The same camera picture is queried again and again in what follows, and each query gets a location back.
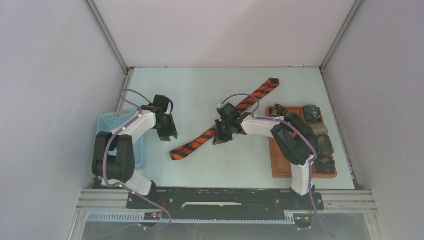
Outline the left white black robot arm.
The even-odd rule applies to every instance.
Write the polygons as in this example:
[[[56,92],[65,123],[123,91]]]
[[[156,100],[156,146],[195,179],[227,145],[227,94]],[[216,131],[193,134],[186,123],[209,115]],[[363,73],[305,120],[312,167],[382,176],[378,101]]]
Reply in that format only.
[[[174,103],[164,95],[156,95],[153,102],[137,108],[135,115],[112,131],[96,135],[92,173],[102,178],[107,187],[119,187],[139,194],[138,201],[145,208],[153,208],[158,194],[152,191],[154,182],[136,169],[135,143],[149,130],[156,130],[161,141],[177,138],[173,119]]]

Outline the orange navy striped tie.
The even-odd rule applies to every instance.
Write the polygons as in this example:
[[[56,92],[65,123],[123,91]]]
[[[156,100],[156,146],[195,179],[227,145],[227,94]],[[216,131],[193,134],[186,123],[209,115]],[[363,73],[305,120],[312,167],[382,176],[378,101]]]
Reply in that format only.
[[[255,97],[248,96],[243,101],[241,101],[235,108],[239,114],[243,114],[250,107],[256,104],[259,100],[266,97],[271,93],[275,88],[280,85],[280,80],[278,78],[269,78],[265,81],[257,90],[255,90],[252,95]],[[194,151],[199,149],[209,140],[215,137],[216,125],[214,124],[210,129],[204,132],[202,135],[190,141],[189,143],[182,145],[174,150],[169,152],[170,157],[173,161],[180,161],[184,158],[191,155]]]

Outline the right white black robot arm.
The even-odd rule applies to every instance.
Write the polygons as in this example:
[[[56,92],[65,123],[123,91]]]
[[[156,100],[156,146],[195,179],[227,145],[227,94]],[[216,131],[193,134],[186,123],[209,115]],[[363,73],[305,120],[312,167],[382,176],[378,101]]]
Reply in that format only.
[[[291,204],[304,209],[311,202],[313,189],[312,164],[318,158],[318,137],[296,113],[286,116],[259,116],[239,113],[235,106],[226,103],[217,108],[213,144],[233,140],[233,135],[261,135],[273,138],[291,167]]]

